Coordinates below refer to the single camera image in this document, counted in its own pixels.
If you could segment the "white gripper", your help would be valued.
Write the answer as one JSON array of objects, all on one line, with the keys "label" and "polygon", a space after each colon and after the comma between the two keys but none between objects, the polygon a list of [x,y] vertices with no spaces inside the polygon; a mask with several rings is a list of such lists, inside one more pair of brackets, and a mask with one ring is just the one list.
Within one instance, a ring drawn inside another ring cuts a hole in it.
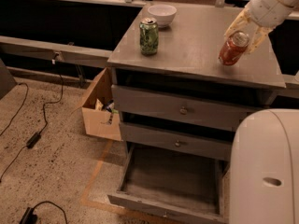
[{"label": "white gripper", "polygon": [[259,26],[255,29],[246,51],[251,54],[293,10],[294,0],[250,0],[227,28],[224,36],[229,37],[234,32],[241,31],[253,20]]}]

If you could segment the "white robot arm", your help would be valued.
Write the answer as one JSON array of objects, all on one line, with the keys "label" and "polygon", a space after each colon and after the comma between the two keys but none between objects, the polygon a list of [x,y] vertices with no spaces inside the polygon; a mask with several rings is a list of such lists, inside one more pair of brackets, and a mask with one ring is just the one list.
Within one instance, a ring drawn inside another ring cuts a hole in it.
[{"label": "white robot arm", "polygon": [[[298,1],[249,0],[224,36],[254,23],[253,52]],[[246,117],[235,133],[229,173],[229,224],[299,224],[299,110]]]}]

